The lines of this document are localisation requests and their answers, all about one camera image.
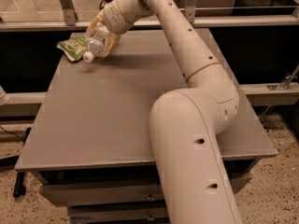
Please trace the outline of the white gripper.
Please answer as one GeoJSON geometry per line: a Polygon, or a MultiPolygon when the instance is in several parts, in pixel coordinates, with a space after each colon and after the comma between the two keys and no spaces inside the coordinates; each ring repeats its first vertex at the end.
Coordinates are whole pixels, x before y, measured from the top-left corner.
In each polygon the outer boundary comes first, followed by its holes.
{"type": "Polygon", "coordinates": [[[106,4],[103,10],[92,19],[86,30],[87,35],[91,35],[97,28],[104,25],[112,32],[104,40],[103,58],[107,57],[118,45],[121,39],[120,35],[125,34],[134,25],[134,17],[134,4],[132,2],[113,0],[106,4]]]}

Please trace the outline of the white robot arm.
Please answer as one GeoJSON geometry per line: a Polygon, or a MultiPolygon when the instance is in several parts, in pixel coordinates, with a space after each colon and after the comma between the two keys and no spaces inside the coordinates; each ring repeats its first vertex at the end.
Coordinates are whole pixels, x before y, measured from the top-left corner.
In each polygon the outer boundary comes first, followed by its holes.
{"type": "Polygon", "coordinates": [[[157,16],[187,83],[154,103],[149,136],[171,224],[243,224],[217,142],[235,119],[237,87],[174,0],[114,0],[87,31],[107,56],[143,17],[157,16]]]}

